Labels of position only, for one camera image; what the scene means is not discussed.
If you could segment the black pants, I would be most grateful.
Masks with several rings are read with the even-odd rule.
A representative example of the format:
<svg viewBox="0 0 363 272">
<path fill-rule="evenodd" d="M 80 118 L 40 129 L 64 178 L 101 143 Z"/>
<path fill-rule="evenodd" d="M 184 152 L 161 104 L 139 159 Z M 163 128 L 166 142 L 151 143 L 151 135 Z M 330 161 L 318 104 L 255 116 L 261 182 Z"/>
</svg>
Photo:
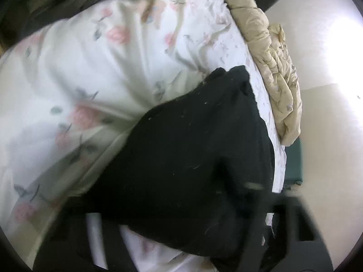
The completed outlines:
<svg viewBox="0 0 363 272">
<path fill-rule="evenodd" d="M 151 109 L 92 187 L 138 234 L 235 271 L 275 153 L 244 66 Z"/>
</svg>

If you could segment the floral white bed sheet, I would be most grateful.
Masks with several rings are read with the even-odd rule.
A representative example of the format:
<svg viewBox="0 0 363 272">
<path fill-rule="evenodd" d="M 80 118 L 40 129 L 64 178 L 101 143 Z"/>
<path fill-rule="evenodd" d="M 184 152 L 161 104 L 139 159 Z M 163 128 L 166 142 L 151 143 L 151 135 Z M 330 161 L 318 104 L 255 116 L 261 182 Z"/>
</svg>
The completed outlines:
<svg viewBox="0 0 363 272">
<path fill-rule="evenodd" d="M 244 65 L 275 150 L 286 155 L 263 78 L 225 0 L 105 0 L 1 57 L 1 229 L 32 267 L 70 196 L 87 190 L 154 106 L 216 68 Z"/>
</svg>

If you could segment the cream crumpled duvet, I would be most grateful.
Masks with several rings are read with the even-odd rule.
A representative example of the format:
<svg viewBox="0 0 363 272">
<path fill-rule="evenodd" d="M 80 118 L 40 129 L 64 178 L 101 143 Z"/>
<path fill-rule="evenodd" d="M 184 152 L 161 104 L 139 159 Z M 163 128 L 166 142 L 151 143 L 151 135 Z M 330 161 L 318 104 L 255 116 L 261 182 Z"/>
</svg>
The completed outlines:
<svg viewBox="0 0 363 272">
<path fill-rule="evenodd" d="M 255 0 L 225 0 L 270 97 L 277 133 L 291 146 L 301 133 L 302 99 L 281 25 L 271 24 Z"/>
</svg>

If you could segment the teal bed frame padding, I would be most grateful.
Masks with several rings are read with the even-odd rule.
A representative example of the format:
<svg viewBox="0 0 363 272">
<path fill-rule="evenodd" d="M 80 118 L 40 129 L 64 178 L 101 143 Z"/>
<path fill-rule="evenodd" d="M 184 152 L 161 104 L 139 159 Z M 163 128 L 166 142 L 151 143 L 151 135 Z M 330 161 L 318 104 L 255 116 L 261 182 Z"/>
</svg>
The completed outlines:
<svg viewBox="0 0 363 272">
<path fill-rule="evenodd" d="M 303 165 L 302 165 L 302 144 L 300 138 L 285 148 L 286 165 L 284 189 L 290 189 L 294 185 L 302 185 L 303 183 Z"/>
</svg>

